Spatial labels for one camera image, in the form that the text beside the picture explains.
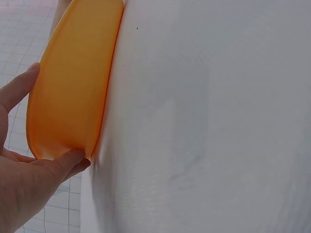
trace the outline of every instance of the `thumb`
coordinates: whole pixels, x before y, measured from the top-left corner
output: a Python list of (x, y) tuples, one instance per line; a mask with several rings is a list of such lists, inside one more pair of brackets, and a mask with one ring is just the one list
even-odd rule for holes
[(59, 185), (70, 171), (83, 160), (84, 156), (85, 152), (82, 150), (70, 150), (53, 161), (36, 160), (32, 163), (47, 168), (54, 176), (55, 184)]

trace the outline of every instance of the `hand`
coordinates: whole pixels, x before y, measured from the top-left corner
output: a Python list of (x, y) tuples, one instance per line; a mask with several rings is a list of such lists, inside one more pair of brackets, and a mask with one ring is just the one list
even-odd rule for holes
[(11, 233), (37, 214), (58, 186), (85, 170), (85, 153), (72, 150), (50, 160), (29, 158), (3, 147), (8, 133), (8, 113), (32, 89), (39, 63), (0, 89), (0, 232)]

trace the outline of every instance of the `person's leg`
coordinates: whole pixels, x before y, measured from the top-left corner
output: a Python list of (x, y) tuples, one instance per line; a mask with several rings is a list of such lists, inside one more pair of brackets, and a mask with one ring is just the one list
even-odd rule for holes
[(51, 27), (50, 36), (53, 34), (59, 20), (63, 16), (63, 14), (66, 11), (67, 7), (69, 6), (70, 2), (71, 2), (71, 0), (58, 0), (58, 5), (56, 8), (56, 13), (55, 13), (53, 24)]

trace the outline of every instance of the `white surface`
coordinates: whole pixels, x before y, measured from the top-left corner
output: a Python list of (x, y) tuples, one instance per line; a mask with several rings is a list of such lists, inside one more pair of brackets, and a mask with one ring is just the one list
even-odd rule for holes
[(129, 0), (81, 232), (310, 232), (310, 22), (309, 0)]
[[(49, 38), (57, 0), (0, 0), (0, 86), (39, 61)], [(25, 134), (27, 98), (9, 114), (5, 146), (33, 156)], [(17, 233), (79, 233), (81, 175), (63, 183), (45, 208)]]

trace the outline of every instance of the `orange plastic object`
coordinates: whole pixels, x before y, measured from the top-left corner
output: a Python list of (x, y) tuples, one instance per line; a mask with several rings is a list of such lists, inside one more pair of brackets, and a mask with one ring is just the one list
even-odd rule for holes
[(100, 134), (122, 0), (73, 0), (41, 60), (26, 134), (36, 158), (71, 149), (90, 158)]

